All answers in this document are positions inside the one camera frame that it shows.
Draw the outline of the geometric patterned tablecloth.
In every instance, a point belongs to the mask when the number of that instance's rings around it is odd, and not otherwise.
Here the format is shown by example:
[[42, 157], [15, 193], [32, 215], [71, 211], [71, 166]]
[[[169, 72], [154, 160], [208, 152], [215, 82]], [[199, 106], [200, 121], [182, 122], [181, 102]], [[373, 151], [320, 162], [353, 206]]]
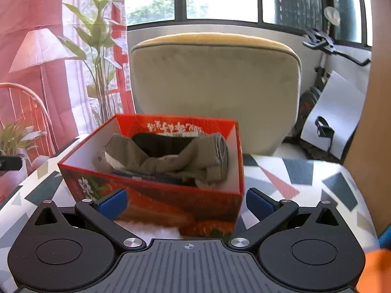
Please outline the geometric patterned tablecloth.
[[[63, 153], [48, 160], [31, 174], [1, 203], [1, 291], [16, 292], [17, 286], [7, 266], [11, 245], [44, 196], [53, 196], [60, 204], [72, 204], [70, 185], [57, 166]], [[245, 155], [245, 187], [257, 188], [273, 199], [288, 196], [301, 206], [312, 207], [329, 201], [339, 210], [362, 249], [369, 252], [379, 243], [369, 210], [350, 173], [336, 163], [305, 159]], [[131, 284], [144, 279], [145, 292], [290, 292], [265, 272], [249, 269], [249, 260], [238, 257], [236, 265], [218, 271], [217, 259], [206, 265], [206, 256], [198, 249], [164, 250], [153, 257], [157, 267], [145, 273], [128, 270]]]

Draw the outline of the beige upholstered chair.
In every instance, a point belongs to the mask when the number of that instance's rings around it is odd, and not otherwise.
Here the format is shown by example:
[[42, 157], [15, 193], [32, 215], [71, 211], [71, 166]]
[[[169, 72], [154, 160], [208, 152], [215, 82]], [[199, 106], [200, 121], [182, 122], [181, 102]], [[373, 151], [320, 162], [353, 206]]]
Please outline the beige upholstered chair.
[[142, 113], [234, 119], [245, 154], [272, 155], [293, 129], [301, 78], [289, 46], [242, 34], [171, 34], [130, 52]]

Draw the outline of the black exercise bike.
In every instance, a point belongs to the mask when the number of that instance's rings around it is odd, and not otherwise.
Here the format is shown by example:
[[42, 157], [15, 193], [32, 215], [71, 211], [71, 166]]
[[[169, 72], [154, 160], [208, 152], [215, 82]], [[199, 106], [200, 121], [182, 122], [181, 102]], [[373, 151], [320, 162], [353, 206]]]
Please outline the black exercise bike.
[[330, 77], [330, 73], [326, 72], [326, 61], [329, 56], [341, 56], [355, 63], [359, 67], [365, 67], [371, 63], [369, 58], [364, 61], [359, 61], [344, 52], [338, 51], [335, 48], [333, 39], [323, 31], [307, 28], [305, 29], [305, 33], [308, 36], [308, 40], [304, 40], [302, 44], [310, 50], [320, 50], [322, 52], [322, 56], [319, 65], [314, 67], [316, 72], [314, 85], [305, 91], [300, 97], [298, 119], [293, 127], [294, 138], [300, 137], [306, 119], [319, 100], [328, 78]]

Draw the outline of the orange plastic scoop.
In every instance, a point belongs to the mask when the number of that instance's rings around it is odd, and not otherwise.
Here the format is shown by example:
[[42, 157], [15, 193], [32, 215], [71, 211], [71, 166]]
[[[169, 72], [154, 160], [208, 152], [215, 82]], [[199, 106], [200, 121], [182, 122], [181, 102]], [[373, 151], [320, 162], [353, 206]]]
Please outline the orange plastic scoop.
[[365, 254], [365, 268], [357, 284], [360, 293], [391, 292], [391, 251], [379, 249]]

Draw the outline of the pink printed backdrop curtain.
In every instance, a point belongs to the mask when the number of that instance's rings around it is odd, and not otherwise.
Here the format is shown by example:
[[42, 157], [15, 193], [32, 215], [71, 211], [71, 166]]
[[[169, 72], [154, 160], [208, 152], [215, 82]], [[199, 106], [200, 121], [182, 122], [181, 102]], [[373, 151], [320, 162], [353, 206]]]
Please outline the pink printed backdrop curtain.
[[125, 0], [1, 0], [1, 172], [6, 199], [80, 134], [132, 114]]

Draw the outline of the black sock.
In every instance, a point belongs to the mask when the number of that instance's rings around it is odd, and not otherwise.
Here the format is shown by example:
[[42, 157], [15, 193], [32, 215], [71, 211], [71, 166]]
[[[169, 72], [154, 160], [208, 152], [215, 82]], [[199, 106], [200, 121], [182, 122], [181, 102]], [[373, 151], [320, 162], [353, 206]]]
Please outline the black sock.
[[152, 133], [137, 133], [131, 140], [148, 157], [164, 157], [178, 155], [193, 138], [189, 137], [170, 137]]

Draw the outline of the blue cotton pad package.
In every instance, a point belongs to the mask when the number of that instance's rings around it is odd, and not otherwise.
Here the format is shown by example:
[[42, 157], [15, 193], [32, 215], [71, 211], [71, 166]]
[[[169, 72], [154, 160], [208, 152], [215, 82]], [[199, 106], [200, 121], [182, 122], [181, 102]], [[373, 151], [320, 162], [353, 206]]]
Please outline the blue cotton pad package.
[[139, 174], [139, 173], [132, 173], [132, 172], [126, 172], [126, 171], [119, 171], [119, 170], [113, 170], [111, 172], [112, 175], [117, 175], [120, 177], [127, 177], [134, 180], [139, 181], [157, 181], [157, 177], [151, 176], [151, 175], [145, 175], [145, 174]]

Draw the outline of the white fluffy fur item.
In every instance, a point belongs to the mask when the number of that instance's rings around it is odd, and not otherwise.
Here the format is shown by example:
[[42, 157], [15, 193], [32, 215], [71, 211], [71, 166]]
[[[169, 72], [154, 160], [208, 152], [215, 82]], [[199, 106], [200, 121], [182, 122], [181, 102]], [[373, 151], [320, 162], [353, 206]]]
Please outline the white fluffy fur item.
[[115, 220], [115, 223], [122, 228], [130, 231], [131, 233], [134, 233], [135, 235], [139, 236], [147, 243], [149, 243], [151, 239], [180, 240], [182, 238], [178, 228], [162, 227], [153, 224], [144, 224], [140, 222], [124, 220]]

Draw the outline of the red strawberry cardboard box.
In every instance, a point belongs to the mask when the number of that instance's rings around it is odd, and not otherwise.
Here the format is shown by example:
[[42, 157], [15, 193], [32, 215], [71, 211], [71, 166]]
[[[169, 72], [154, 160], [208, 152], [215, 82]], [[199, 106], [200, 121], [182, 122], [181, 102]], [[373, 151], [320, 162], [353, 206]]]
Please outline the red strawberry cardboard box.
[[[225, 181], [212, 189], [112, 175], [105, 145], [113, 134], [199, 137], [220, 133], [229, 150]], [[244, 194], [243, 156], [235, 120], [163, 115], [115, 115], [81, 141], [58, 164], [76, 200], [99, 200], [119, 189], [127, 207], [116, 218], [178, 228], [183, 236], [226, 237], [235, 227]]]

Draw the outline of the grey knitted sock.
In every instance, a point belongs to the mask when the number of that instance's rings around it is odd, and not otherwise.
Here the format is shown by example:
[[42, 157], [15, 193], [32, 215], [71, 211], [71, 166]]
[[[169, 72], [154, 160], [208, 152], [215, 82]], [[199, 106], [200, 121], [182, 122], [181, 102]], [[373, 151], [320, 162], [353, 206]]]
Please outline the grey knitted sock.
[[148, 157], [126, 136], [113, 134], [105, 145], [113, 170], [157, 177], [156, 182], [212, 189], [226, 180], [229, 150], [220, 133], [194, 137], [178, 155]]

